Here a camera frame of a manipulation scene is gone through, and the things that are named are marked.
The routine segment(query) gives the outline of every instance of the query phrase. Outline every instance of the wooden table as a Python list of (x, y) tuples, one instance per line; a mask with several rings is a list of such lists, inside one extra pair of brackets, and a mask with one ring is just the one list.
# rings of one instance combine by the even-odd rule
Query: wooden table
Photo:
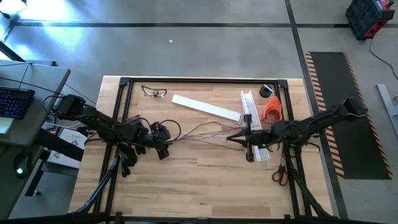
[[(108, 116), (113, 113), (119, 79), (120, 77), (103, 78), (96, 106)], [(310, 116), (303, 81), (288, 79), (288, 83), (295, 119)], [(143, 94), (141, 85), (166, 88), (168, 93), (165, 98), (151, 98)], [(140, 114), (151, 123), (174, 119), (181, 124), (182, 133), (186, 133), (205, 121), (222, 118), (173, 104), (171, 99), (174, 94), (242, 113), (240, 91), (251, 90), (260, 113), (271, 98), (260, 97), (259, 89), (260, 85), (252, 84), (135, 82), (129, 116)], [(178, 134), (175, 124), (165, 125), (172, 138)], [(193, 134), (226, 129), (228, 128), (218, 124), (209, 124)], [(158, 159), (154, 149), (147, 150), (147, 154), (140, 155), (137, 164), (130, 168), (131, 175), (123, 178), (119, 169), (112, 214), (122, 212), (124, 216), (187, 218), (283, 218), (285, 214), (292, 215), (289, 186), (281, 187), (271, 179), (279, 166), (281, 150), (270, 152), (271, 158), (267, 162), (246, 162), (243, 148), (239, 144), (225, 141), (227, 134), (236, 132), (238, 131), (234, 129), (220, 136), (203, 139), (212, 144), (177, 141), (169, 147), (170, 156), (163, 161)], [(87, 145), (70, 210), (80, 207), (97, 186), (104, 152), (103, 142)], [(308, 188), (323, 208), (331, 213), (318, 149), (313, 146), (303, 147), (302, 160)], [(107, 192), (108, 189), (105, 189), (101, 211), (105, 208)], [(300, 212), (304, 214), (301, 193), (297, 195)]]

